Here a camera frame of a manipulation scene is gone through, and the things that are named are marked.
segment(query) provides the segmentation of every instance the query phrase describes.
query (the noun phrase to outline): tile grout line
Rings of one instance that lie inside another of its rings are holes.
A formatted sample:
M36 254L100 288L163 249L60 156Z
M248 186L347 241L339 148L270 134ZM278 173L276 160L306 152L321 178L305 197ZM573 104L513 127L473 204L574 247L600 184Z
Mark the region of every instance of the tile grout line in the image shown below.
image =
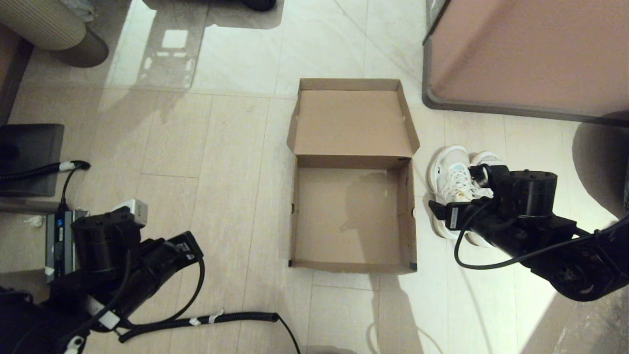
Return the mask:
M199 167L199 177L197 178L197 185L196 185L196 190L194 192L194 200L192 201L192 214L190 216L190 223L189 223L189 228L192 229L192 222L194 221L194 213L196 211L196 200L197 200L197 196L199 194L199 182L201 180L201 170L203 169L203 159L205 158L205 148L208 144L208 135L209 135L209 126L210 126L210 122L211 122L211 118L212 118L212 111L214 109L214 95L212 95L212 99L211 99L211 103L210 103L210 108L209 108L209 117L208 117L208 126L206 128L205 131L205 140L203 142L203 150L201 151L201 164ZM179 293L177 294L177 303L179 303L179 296L181 294L181 285L183 282L183 274L181 275L181 281L179 283ZM169 345L169 350L168 353L170 353L171 349L172 349L172 337L173 337L173 331L170 331L170 342L171 345Z
M194 206L196 205L196 197L197 197L197 193L199 192L199 180L197 179L196 182L196 187L194 189L194 198L192 199L192 214L190 215L190 219L188 220L188 224L187 224L187 228L192 229L192 217L194 215ZM181 298L181 285L184 281L184 274L182 273L181 276L179 277L179 286L177 288L177 300L175 301L175 305L179 305L179 300ZM172 332L173 330L170 330L170 340L168 342L168 351L167 353L170 353L170 350L172 349Z
M245 307L245 297L247 295L247 278L249 276L249 262L251 261L251 244L253 242L253 234L255 232L255 213L258 209L258 196L260 195L260 177L262 176L262 162L264 157L264 145L266 145L266 136L267 136L267 126L269 125L269 110L270 110L270 99L267 98L267 114L264 120L264 135L262 137L262 149L260 150L260 164L258 166L258 183L255 189L255 200L253 201L253 220L251 221L251 235L249 237L249 255L247 257L247 271L245 272L245 286L243 287L242 292L242 301L240 305L240 309L244 309ZM238 354L238 346L240 345L240 332L242 330L242 324L238 323L238 336L236 337L236 354Z
M144 169L144 161L147 159L148 143L150 142L151 131L153 130L153 122L155 121L155 111L157 109L157 106L159 105L160 96L161 94L157 94L157 97L155 98L155 103L153 104L153 107L152 107L152 112L150 114L151 126L148 128L147 142L146 144L144 144L144 155L142 156L142 165L140 166L140 175L138 178L138 184L135 185L135 192L134 192L135 195L138 194L138 189L140 188L140 182L142 181L142 170Z
M367 9L365 14L365 41L362 45L362 77L365 77L365 66L367 66L367 32L369 31L369 0L367 0Z
M350 288L350 287L339 287L337 285L324 285L324 284L315 284L313 283L313 286L315 287L325 287L325 288L335 288L335 289L348 289L348 290L363 290L363 291L377 291L379 292L379 289L362 289L362 288Z
M101 107L102 106L101 105L103 103L103 98L105 97L106 92L107 92L107 89L103 88L103 92L101 93L101 97L100 97L100 99L98 101L98 104L97 104L97 108L96 108L96 110L97 110L96 111L96 121L97 121L96 122L96 129L94 130L94 137L92 138L92 144L90 144L89 155L87 156L87 158L89 159L88 161L93 161L92 154L94 154L94 143L98 141L98 140L96 140L96 137L98 136L98 132L100 131L101 124L103 122L103 119L101 118L102 117L102 112L101 112ZM80 190L79 190L79 192L77 194L77 201L78 202L80 202L82 197L84 196L83 195L84 189L85 189L85 177L81 181L81 188L80 188ZM93 202L94 201L92 201L91 205L85 205L84 206L84 208L86 208L87 212L89 213L88 215L91 215L91 211L89 211L89 209L94 208Z
M308 354L308 346L310 344L310 321L312 321L313 316L313 293L315 292L315 273L313 274L313 281L310 282L310 308L308 309L308 332L306 332L306 354Z
M444 111L443 112L443 144L442 146L445 146L446 141L445 138L447 136L446 134L446 126L448 126L448 122L450 121L450 114L448 111ZM449 297L449 288L450 288L450 281L449 281L449 277L448 277L448 244L447 242L443 243L443 258L445 259L446 263L445 263L445 350L446 353L450 352L450 301L448 301L448 297Z
M304 346L306 347L306 354L308 354L308 337L310 334L310 315L312 313L312 301L313 301L313 281L315 280L315 272L310 270L310 303L308 304L308 321L306 322L306 343Z
M508 152L508 140L507 140L507 116L503 116L503 132L504 132L504 159L507 161ZM520 346L520 333L518 331L518 281L517 281L517 272L516 267L512 267L513 272L513 309L515 310L515 346L516 352L518 351L518 347Z
M156 92L170 92L170 93L189 93L189 94L204 94L213 96L231 96L231 97L249 97L249 98L271 98L277 100L296 100L298 98L297 92L295 94L275 94L275 93L256 93L256 92L244 92L244 91L229 91L219 89L199 89L199 88L174 88L166 86L141 86L141 85L94 85L94 84L76 84L76 83L55 83L55 84L23 84L20 87L25 88L92 88L92 89L110 89L110 90L128 90L128 91L156 91ZM409 103L409 108L419 109L425 107L423 104Z
M156 176L156 177L173 177L173 178L188 178L190 180L198 180L198 177L190 177L190 176L178 176L176 174L158 174L158 173L146 173L142 172L145 176Z
M131 0L131 4L129 5L129 9L127 10L125 22L123 23L122 28L120 28L120 34L118 37L118 41L116 43L116 48L114 49L113 58L111 58L111 65L109 67L109 70L107 71L107 77L105 77L105 85L113 84L114 82L114 77L116 76L116 70L118 68L118 62L120 61L120 56L121 56L121 54L119 54L118 52L118 48L122 49L125 46L126 39L127 39L127 30L131 23L130 20L133 18L133 15L135 14L136 7L137 7L137 2L134 0Z
M148 128L147 145L144 148L144 156L142 157L142 165L140 166L140 178L142 178L142 174L144 173L144 165L146 164L146 161L147 161L148 145L151 143L151 135L153 134L153 126L155 125L155 112L157 111L157 108L160 105L161 98L162 98L162 93L160 92L157 94L157 101L155 102L155 106L153 107L153 112L151 113L151 126Z
M197 77L196 69L197 69L197 66L199 65L199 57L201 56L201 46L203 45L203 38L205 37L205 29L207 28L205 24L208 21L209 7L210 7L209 2L205 2L205 5L207 6L207 8L205 10L205 17L203 18L203 29L201 30L201 38L199 39L199 48L196 51L196 59L194 59L194 70L192 71L192 79L190 79L190 87L186 89L192 88L192 85L194 85L194 80Z
M101 93L100 98L99 98L100 100L103 98L104 92L105 92L105 90L103 89L103 92ZM92 159L92 151L94 150L94 141L96 140L96 134L98 132L98 128L101 125L101 120L100 120L101 112L100 112L100 109L99 109L100 105L101 105L100 100L99 100L98 105L96 107L96 118L95 118L96 119L96 129L94 129L94 135L92 136L92 139L91 139L92 143L89 144L89 151L87 153L87 161L88 162ZM76 191L75 191L75 193L76 193L76 196L75 196L75 199L74 199L74 202L75 202L74 207L75 208L78 207L79 201L81 200L81 193L83 192L83 186L85 184L85 177L86 177L85 173L83 173L82 178L81 178L81 183L79 183L79 185L77 186Z
M286 2L283 2L282 6L284 7L282 9L282 13L283 13L286 10ZM287 21L285 21L282 26L282 37L279 41L279 53L277 54L276 85L273 88L273 94L277 94L277 79L279 78L279 67L282 64L282 48L284 48L284 34L286 32L286 22Z
M377 313L374 314L375 318L375 325L376 325L376 344L380 343L380 301L382 301L382 293L380 292L380 279L382 278L382 275L378 276L378 310Z

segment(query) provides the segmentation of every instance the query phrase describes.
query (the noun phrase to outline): white label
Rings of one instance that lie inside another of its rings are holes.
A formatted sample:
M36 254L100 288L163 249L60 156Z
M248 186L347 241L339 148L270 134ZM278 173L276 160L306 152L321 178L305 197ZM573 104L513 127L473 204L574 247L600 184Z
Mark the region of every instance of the white label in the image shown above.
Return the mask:
M452 209L452 215L450 216L450 228L457 228L457 219L459 218L459 208Z

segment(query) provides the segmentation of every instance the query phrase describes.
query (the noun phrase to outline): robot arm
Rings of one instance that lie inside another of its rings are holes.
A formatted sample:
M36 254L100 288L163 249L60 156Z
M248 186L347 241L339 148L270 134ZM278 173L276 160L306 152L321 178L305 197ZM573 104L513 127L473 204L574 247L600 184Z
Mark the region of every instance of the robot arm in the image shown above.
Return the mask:
M557 175L509 171L506 166L470 167L472 179L491 188L494 198L429 206L448 229L461 231L455 248L459 265L493 269L520 262L548 280L562 295L592 301L629 284L629 217L590 234L552 212ZM513 258L496 265L459 260L465 230L472 230Z
M203 252L189 231L141 241L147 210L130 200L75 221L80 269L55 279L47 301L36 305L25 300L28 293L0 288L0 352L80 353L90 330L125 328L128 317L176 272L195 263L203 268Z

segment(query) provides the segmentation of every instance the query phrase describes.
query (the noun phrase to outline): gray trim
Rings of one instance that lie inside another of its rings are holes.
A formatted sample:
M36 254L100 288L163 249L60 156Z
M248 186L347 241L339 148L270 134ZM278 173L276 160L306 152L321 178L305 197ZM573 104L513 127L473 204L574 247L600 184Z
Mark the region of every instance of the gray trim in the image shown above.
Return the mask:
M573 122L596 123L629 127L629 113L616 112L604 117L594 117L571 113L568 111L552 110L543 107L483 105L465 101L446 101L436 97L430 89L431 40L424 44L423 77L421 80L421 100L424 105L433 110L466 111L478 113L492 113L503 115L519 115L523 117L537 117L556 120L570 120Z
M426 44L426 41L428 40L428 37L430 37L430 35L433 34L435 29L437 28L437 25L439 24L439 21L441 21L441 17L443 17L443 14L445 13L445 10L448 8L449 4L450 4L450 0L445 0L443 2L443 5L441 6L441 8L439 9L439 12L437 13L437 17L430 24L430 27L428 28L428 33L426 33L426 36L424 37L424 40L421 42L422 45Z
M20 39L0 89L0 124L9 121L19 84L22 82L32 52L33 45L25 39Z
M0 197L0 212L51 214L57 211L58 202Z

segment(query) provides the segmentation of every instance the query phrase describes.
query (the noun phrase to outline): tile floor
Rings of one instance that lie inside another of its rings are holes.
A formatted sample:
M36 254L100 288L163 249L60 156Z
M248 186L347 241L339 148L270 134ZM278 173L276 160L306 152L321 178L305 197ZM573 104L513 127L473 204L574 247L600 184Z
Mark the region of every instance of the tile floor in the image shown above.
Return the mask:
M463 270L430 225L425 171L442 146L492 150L512 169L557 173L555 212L593 230L614 217L572 163L578 123L433 111L421 104L424 2L285 0L271 13L238 2L98 0L91 25L107 62L65 67L35 50L10 123L66 126L62 158L87 159L71 205L105 212L150 205L144 237L190 229L207 263L201 315L277 311L302 351L316 353L550 353L574 303L520 265ZM289 269L292 153L286 135L300 77L395 77L421 147L413 158L418 272L332 274ZM0 214L2 271L43 266L42 230ZM32 254L11 250L32 245ZM466 244L470 263L505 259ZM157 320L192 294L197 269L176 274L133 319ZM121 345L90 337L86 353L292 353L280 325L229 323L154 333Z

